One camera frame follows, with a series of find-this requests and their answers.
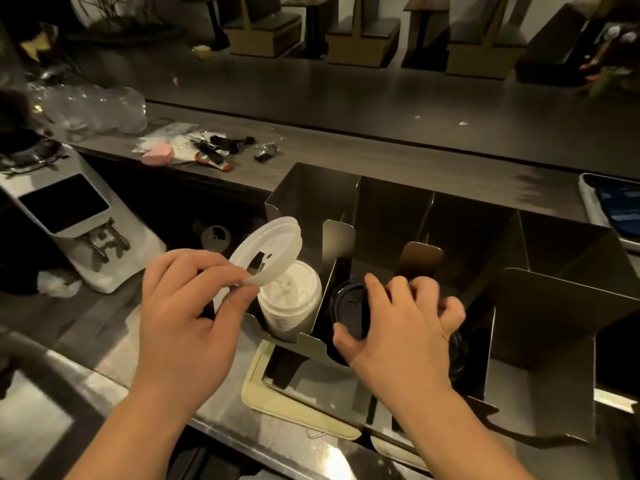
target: black cup lid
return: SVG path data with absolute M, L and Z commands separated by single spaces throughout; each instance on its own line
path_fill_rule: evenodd
M 329 314 L 332 323 L 345 325 L 354 339 L 366 338 L 371 317 L 364 280 L 357 278 L 338 286 L 331 297 Z

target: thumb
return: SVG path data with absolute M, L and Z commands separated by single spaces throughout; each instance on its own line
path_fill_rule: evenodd
M 363 352 L 366 341 L 361 342 L 354 339 L 347 327 L 342 323 L 333 324 L 333 345 L 338 349 L 340 355 L 344 357 L 350 367 L 356 368 L 357 357 Z
M 253 299 L 258 296 L 259 291 L 260 288 L 257 286 L 240 286 L 231 291 L 220 304 L 216 319 L 213 320 L 212 336 L 215 338 L 224 337 L 229 340 L 237 338 L 244 312 Z

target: left hand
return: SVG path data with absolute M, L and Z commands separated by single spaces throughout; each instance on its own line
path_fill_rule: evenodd
M 214 321 L 201 318 L 202 310 L 221 288 L 249 277 L 210 251 L 180 249 L 153 260 L 142 282 L 140 358 L 130 394 L 187 422 L 227 377 L 244 312 L 259 289 L 229 293 Z

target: right hand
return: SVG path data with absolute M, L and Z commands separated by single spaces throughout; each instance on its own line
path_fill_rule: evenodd
M 438 317 L 440 287 L 431 278 L 409 284 L 396 276 L 387 286 L 389 295 L 372 274 L 365 282 L 371 309 L 367 338 L 357 341 L 340 323 L 333 327 L 333 344 L 349 366 L 394 415 L 407 400 L 452 392 L 449 338 L 465 319 L 460 300 L 444 299 Z

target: drip tray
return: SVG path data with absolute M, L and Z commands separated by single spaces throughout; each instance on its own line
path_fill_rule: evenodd
M 355 373 L 276 347 L 262 382 L 292 399 L 354 426 L 367 423 L 373 395 Z

